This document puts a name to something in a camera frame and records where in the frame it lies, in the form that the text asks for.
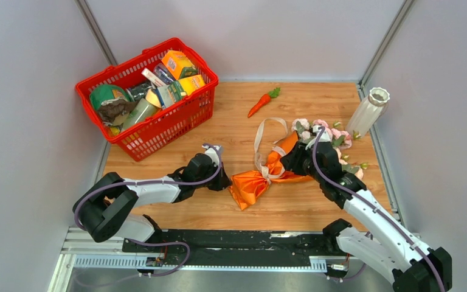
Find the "cream ribbon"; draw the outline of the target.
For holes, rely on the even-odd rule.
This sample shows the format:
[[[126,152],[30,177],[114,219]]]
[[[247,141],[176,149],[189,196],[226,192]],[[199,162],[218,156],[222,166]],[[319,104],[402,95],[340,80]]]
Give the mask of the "cream ribbon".
[[[272,180],[280,178],[284,174],[285,170],[282,169],[279,174],[272,175],[269,172],[269,168],[267,166],[263,165],[262,155],[259,152],[259,148],[260,148],[260,143],[261,143],[262,138],[263,138],[263,133],[264,133],[264,129],[265,129],[265,122],[269,121],[269,120],[274,120],[274,121],[280,123],[284,127],[284,130],[285,130],[284,138],[287,137],[287,135],[289,133],[289,130],[288,130],[288,126],[287,126],[286,121],[284,119],[282,119],[282,118],[279,118],[279,117],[269,117],[269,118],[264,119],[260,123],[260,125],[259,125],[259,127],[257,129],[256,135],[255,135],[255,140],[254,140],[254,152],[255,152],[254,164],[255,164],[256,169],[261,173],[262,177],[268,182],[268,184],[271,184]]]

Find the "pink flower bouquet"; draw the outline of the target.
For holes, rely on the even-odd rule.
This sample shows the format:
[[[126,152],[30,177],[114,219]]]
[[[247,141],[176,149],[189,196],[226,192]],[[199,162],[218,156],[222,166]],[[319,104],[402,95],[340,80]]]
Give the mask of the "pink flower bouquet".
[[[306,144],[306,149],[312,149],[320,127],[324,127],[325,131],[323,135],[321,135],[319,142],[329,142],[337,152],[342,169],[354,174],[358,179],[362,179],[364,176],[363,170],[367,168],[367,165],[351,165],[347,162],[349,155],[343,155],[341,153],[342,150],[351,148],[353,138],[349,132],[338,129],[340,124],[340,122],[335,122],[334,125],[330,127],[326,121],[321,119],[314,120],[312,123],[309,123],[307,119],[295,119],[292,122],[291,129],[297,133],[299,142]]]

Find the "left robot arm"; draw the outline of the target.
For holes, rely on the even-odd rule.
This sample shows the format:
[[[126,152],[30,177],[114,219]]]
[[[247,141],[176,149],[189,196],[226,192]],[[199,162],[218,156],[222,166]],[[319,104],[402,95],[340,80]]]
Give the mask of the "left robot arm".
[[[209,148],[159,179],[126,179],[109,172],[74,204],[75,221],[97,243],[122,237],[136,240],[145,251],[154,252],[162,243],[156,232],[158,226],[148,215],[133,215],[131,211],[155,203],[179,203],[200,188],[226,190],[232,181],[220,157]]]

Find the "orange wrapping paper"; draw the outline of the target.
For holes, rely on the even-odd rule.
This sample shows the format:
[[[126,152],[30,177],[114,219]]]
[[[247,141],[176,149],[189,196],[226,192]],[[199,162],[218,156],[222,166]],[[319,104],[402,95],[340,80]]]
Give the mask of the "orange wrapping paper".
[[[255,204],[273,183],[304,183],[310,181],[307,176],[295,175],[285,170],[280,159],[288,154],[298,141],[297,134],[291,133],[282,139],[268,154],[265,163],[260,155],[256,157],[256,170],[238,173],[231,177],[229,192],[241,210]]]

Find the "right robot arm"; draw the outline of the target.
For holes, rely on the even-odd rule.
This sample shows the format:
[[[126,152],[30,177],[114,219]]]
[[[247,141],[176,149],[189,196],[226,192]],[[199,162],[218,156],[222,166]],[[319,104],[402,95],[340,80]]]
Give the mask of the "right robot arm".
[[[394,291],[449,291],[452,257],[442,247],[431,248],[408,231],[375,199],[355,174],[344,169],[329,142],[308,146],[296,142],[280,160],[285,170],[309,176],[323,194],[355,217],[372,234],[368,238],[351,223],[338,219],[323,229],[323,248],[362,260],[390,282]]]

